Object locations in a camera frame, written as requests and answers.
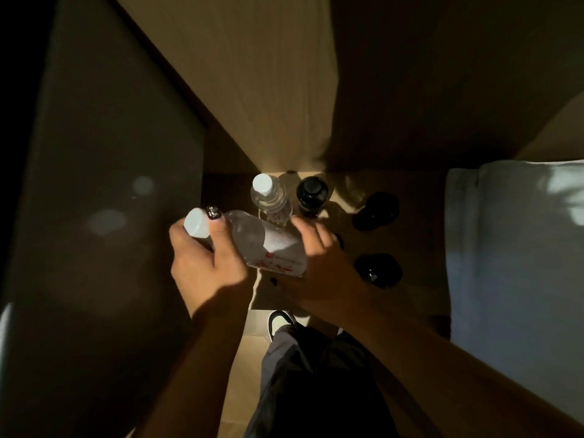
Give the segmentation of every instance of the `fingernail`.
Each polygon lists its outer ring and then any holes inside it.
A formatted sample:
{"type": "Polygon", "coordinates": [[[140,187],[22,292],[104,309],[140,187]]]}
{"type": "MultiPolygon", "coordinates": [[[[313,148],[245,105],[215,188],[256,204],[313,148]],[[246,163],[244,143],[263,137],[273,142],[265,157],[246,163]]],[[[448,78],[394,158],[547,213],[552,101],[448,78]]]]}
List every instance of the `fingernail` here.
{"type": "Polygon", "coordinates": [[[219,220],[219,218],[221,218],[221,216],[223,215],[219,208],[215,206],[208,206],[206,211],[209,220],[219,220]]]}

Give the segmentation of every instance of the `black and white sneaker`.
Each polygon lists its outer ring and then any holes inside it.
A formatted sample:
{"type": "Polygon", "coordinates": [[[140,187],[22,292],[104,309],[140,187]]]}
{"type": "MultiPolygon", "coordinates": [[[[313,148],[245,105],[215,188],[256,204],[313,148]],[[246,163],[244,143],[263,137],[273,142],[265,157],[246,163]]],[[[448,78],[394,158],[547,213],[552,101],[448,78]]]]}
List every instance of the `black and white sneaker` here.
{"type": "Polygon", "coordinates": [[[270,338],[274,339],[274,334],[282,326],[290,325],[296,326],[296,318],[288,311],[273,311],[267,319],[267,331],[270,333],[270,338]]]}

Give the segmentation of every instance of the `clear plastic bottle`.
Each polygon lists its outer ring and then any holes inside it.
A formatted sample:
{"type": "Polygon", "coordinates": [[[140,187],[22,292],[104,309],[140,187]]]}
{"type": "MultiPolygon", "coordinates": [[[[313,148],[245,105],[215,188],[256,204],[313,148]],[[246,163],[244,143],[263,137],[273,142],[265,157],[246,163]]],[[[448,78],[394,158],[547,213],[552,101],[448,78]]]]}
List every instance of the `clear plastic bottle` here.
{"type": "Polygon", "coordinates": [[[251,196],[253,204],[274,224],[284,227],[292,215],[292,205],[286,188],[274,176],[261,173],[253,179],[251,196]]]}
{"type": "MultiPolygon", "coordinates": [[[[231,222],[235,247],[248,266],[295,277],[304,274],[307,258],[301,239],[241,210],[232,210],[224,215],[231,222]]],[[[197,207],[189,212],[184,226],[193,238],[213,246],[204,209],[197,207]]]]}

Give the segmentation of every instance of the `pants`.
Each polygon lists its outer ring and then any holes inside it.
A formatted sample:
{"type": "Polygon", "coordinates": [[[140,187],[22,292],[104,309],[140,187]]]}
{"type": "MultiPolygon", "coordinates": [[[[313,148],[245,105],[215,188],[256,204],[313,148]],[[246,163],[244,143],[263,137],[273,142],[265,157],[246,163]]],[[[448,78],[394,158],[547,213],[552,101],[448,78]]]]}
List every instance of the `pants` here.
{"type": "Polygon", "coordinates": [[[397,437],[367,354],[346,332],[331,340],[281,327],[262,361],[258,408],[244,436],[397,437]]]}

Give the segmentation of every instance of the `beige floor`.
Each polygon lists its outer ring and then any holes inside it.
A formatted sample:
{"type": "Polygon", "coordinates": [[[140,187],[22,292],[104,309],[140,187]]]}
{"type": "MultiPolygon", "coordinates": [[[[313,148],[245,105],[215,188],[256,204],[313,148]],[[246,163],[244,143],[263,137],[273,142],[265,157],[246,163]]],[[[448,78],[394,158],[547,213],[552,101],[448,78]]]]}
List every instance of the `beige floor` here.
{"type": "MultiPolygon", "coordinates": [[[[293,206],[297,206],[294,191],[298,182],[312,172],[274,173],[288,190],[293,206]]],[[[332,190],[330,202],[321,215],[325,224],[339,233],[345,242],[350,262],[363,253],[390,253],[401,265],[404,277],[387,290],[371,287],[380,307],[398,305],[405,313],[447,335],[450,301],[444,259],[443,212],[444,179],[446,173],[436,172],[352,172],[319,174],[332,190]],[[371,193],[383,190],[400,199],[400,214],[392,224],[368,233],[356,231],[352,214],[363,205],[371,193]]],[[[214,204],[223,210],[239,208],[250,213],[257,209],[249,198],[253,175],[206,175],[203,178],[203,204],[214,204]]],[[[220,437],[240,437],[244,433],[259,398],[260,366],[269,346],[267,317],[272,310],[288,309],[303,317],[302,324],[315,325],[327,335],[334,335],[336,326],[310,319],[309,314],[295,307],[285,295],[259,274],[255,296],[248,314],[244,337],[230,374],[225,398],[220,437]]],[[[391,378],[384,369],[374,373],[398,430],[403,436],[425,434],[411,419],[419,416],[411,402],[404,403],[399,394],[384,381],[391,378]]]]}

